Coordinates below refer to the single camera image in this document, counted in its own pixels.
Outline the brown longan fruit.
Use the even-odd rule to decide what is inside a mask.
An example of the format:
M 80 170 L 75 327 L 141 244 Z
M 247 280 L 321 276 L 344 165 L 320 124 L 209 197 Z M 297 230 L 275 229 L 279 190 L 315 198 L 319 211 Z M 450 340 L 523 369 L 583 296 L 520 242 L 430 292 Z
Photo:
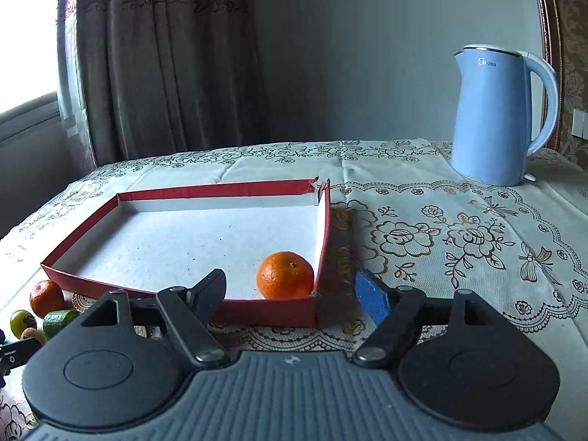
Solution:
M 27 327 L 21 333 L 20 340 L 37 340 L 40 344 L 44 345 L 47 343 L 47 338 L 42 330 L 35 329 L 35 327 Z

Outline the green round fruit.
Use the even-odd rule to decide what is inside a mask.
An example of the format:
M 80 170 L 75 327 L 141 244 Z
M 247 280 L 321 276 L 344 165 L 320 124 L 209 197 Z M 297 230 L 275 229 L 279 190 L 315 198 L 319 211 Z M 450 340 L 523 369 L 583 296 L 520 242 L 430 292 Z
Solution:
M 12 313 L 10 318 L 10 329 L 15 337 L 20 338 L 27 329 L 36 329 L 37 321 L 32 313 L 25 311 L 25 309 L 19 309 Z

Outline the orange tangerine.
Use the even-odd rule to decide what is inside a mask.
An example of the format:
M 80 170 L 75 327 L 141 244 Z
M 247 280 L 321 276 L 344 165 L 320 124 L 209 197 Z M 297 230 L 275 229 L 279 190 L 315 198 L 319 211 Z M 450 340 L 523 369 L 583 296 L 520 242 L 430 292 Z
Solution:
M 256 284 L 267 300 L 303 299 L 313 291 L 314 270 L 296 253 L 277 252 L 260 264 Z
M 65 306 L 64 294 L 60 286 L 45 280 L 34 285 L 29 296 L 30 307 L 36 316 L 43 319 L 48 313 L 59 311 Z

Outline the green cucumber piece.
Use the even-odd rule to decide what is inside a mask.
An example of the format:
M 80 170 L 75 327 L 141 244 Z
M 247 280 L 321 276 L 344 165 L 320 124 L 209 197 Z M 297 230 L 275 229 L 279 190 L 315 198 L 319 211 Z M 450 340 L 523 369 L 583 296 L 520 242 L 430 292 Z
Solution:
M 60 309 L 47 313 L 43 318 L 43 332 L 48 340 L 56 337 L 61 330 L 77 319 L 80 313 L 75 309 Z

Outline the red cardboard tray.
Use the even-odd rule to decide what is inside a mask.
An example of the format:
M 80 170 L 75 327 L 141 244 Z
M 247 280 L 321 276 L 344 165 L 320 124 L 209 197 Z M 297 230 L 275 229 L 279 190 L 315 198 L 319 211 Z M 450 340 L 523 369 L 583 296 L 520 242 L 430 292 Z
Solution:
M 147 297 L 191 287 L 214 269 L 226 275 L 216 322 L 315 327 L 314 295 L 273 301 L 256 273 L 289 251 L 312 267 L 320 286 L 330 232 L 330 183 L 255 181 L 122 192 L 111 197 L 41 263 L 63 290 L 98 299 L 112 289 Z

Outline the floral white tablecloth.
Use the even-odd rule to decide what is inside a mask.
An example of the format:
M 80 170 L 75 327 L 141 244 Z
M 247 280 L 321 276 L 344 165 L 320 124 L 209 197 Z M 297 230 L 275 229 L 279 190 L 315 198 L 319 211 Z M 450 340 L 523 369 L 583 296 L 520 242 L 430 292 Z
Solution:
M 497 188 L 448 164 L 449 145 L 399 141 L 282 142 L 177 153 L 102 166 L 71 183 L 1 242 L 1 318 L 29 305 L 41 261 L 118 192 L 166 186 L 321 177 L 331 184 L 331 232 L 318 327 L 216 323 L 234 351 L 350 349 L 373 325 L 353 297 L 359 269 L 432 297 L 479 293 L 540 345 L 561 375 L 549 424 L 587 436 L 587 173 L 543 149 L 532 180 Z

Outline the light blue electric kettle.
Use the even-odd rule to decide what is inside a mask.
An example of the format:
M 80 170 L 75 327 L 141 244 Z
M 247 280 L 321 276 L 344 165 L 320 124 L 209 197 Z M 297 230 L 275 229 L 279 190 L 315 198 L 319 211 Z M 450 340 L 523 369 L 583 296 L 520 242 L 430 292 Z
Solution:
M 451 149 L 460 175 L 493 186 L 520 184 L 528 157 L 545 146 L 556 128 L 559 90 L 556 71 L 528 52 L 470 44 L 455 54 L 462 77 Z M 532 132 L 531 75 L 547 93 L 547 115 Z

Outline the brown patterned curtain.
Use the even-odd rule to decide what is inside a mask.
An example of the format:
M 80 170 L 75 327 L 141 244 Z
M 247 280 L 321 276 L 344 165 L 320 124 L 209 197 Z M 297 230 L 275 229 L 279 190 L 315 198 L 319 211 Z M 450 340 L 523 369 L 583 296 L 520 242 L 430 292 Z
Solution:
M 252 0 L 58 0 L 57 50 L 83 172 L 269 139 Z

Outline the white wall switch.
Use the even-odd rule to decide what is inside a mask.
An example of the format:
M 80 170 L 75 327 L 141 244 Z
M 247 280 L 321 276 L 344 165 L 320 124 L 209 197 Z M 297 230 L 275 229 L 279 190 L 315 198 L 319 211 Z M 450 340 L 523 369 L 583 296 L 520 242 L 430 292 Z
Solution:
M 571 134 L 580 139 L 588 139 L 588 112 L 574 108 Z

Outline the window frame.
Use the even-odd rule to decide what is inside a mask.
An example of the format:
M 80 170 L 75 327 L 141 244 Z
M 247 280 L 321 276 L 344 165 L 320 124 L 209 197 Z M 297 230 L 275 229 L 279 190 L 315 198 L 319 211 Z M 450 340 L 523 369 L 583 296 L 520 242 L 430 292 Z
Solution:
M 63 122 L 88 142 L 81 0 L 1 0 L 1 139 Z

